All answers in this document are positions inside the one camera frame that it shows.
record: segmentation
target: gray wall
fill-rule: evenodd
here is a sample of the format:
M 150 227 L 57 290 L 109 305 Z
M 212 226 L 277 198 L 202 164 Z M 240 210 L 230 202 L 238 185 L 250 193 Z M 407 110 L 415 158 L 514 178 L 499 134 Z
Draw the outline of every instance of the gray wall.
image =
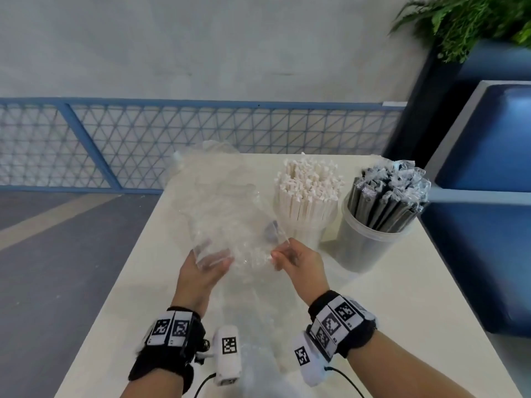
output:
M 406 100 L 406 0 L 0 0 L 0 96 Z

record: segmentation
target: cable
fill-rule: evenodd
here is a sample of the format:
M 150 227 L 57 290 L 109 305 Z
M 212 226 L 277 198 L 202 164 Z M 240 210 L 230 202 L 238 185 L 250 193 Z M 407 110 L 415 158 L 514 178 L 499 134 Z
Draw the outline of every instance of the cable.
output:
M 209 375 L 207 378 L 205 378 L 205 379 L 203 380 L 203 382 L 201 383 L 201 385 L 200 385 L 199 388 L 197 389 L 196 394 L 194 395 L 194 398 L 197 398 L 197 396 L 199 395 L 199 392 L 201 391 L 201 388 L 203 388 L 203 385 L 205 385 L 205 383 L 206 383 L 207 381 L 209 381 L 211 378 L 214 378 L 214 377 L 216 377 L 216 373 L 212 373 L 211 375 Z
M 349 383 L 352 384 L 352 387 L 354 387 L 354 388 L 356 389 L 356 391 L 358 392 L 358 394 L 361 395 L 362 398 L 365 398 L 365 397 L 363 396 L 362 392 L 358 389 L 358 387 L 356 387 L 356 385 L 352 382 L 352 380 L 351 380 L 350 378 L 348 378 L 347 375 L 346 375 L 345 373 L 343 373 L 341 370 L 338 370 L 338 369 L 336 369 L 336 368 L 334 368 L 334 367 L 328 367 L 328 366 L 325 367 L 324 369 L 325 369 L 326 371 L 330 371 L 330 370 L 332 370 L 332 371 L 336 371 L 337 373 L 341 374 L 343 377 L 345 377 L 345 378 L 348 380 Z

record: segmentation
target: blue bench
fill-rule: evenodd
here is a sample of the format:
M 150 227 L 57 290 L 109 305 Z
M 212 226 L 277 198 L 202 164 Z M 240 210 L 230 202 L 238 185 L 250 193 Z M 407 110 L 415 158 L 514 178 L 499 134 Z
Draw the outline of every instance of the blue bench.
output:
M 476 91 L 426 169 L 497 202 L 435 202 L 421 220 L 483 327 L 530 337 L 531 86 Z M 504 201 L 516 193 L 519 205 Z

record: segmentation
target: transparent plastic cup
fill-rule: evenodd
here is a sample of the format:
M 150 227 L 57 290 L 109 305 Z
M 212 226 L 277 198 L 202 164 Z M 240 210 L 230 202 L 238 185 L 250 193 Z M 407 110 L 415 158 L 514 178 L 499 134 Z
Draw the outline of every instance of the transparent plastic cup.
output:
M 408 234 L 410 226 L 399 233 L 378 232 L 360 223 L 350 213 L 348 200 L 347 195 L 341 206 L 343 218 L 333 256 L 343 268 L 361 274 L 374 267 L 394 243 Z
M 277 209 L 274 203 L 275 213 L 280 227 L 287 237 L 293 237 L 301 243 L 316 250 L 323 238 L 326 228 L 335 220 L 337 216 L 337 207 L 334 209 L 328 220 L 319 222 L 294 221 L 284 217 Z

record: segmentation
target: white table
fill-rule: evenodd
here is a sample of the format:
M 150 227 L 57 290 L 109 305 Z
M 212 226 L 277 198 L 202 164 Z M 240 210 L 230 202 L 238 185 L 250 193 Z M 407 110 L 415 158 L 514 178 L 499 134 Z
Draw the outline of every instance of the white table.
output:
M 258 190 L 266 198 L 272 197 L 272 180 L 286 156 L 247 154 L 243 158 L 258 173 Z M 376 159 L 330 158 L 339 165 L 347 182 Z M 160 198 L 56 398 L 111 398 L 123 391 L 134 350 L 147 326 L 168 306 L 179 267 L 190 247 L 185 220 L 171 206 L 173 192 L 170 187 Z M 339 219 L 327 230 L 325 240 L 335 237 Z M 415 221 L 412 226 L 411 233 L 392 247 L 374 269 L 358 278 L 323 254 L 331 287 L 358 299 L 378 316 L 383 333 L 475 396 L 521 397 L 420 222 Z M 304 308 L 298 307 L 304 316 Z M 217 310 L 207 313 L 207 333 L 214 331 L 209 329 L 209 323 L 216 313 Z M 334 365 L 352 374 L 340 359 L 335 358 Z M 212 370 L 212 364 L 207 362 L 196 371 L 191 392 Z M 297 371 L 283 377 L 300 396 L 356 395 L 338 375 L 316 388 L 306 387 Z M 355 375 L 353 380 L 361 385 Z M 201 396 L 234 396 L 231 388 L 207 384 Z

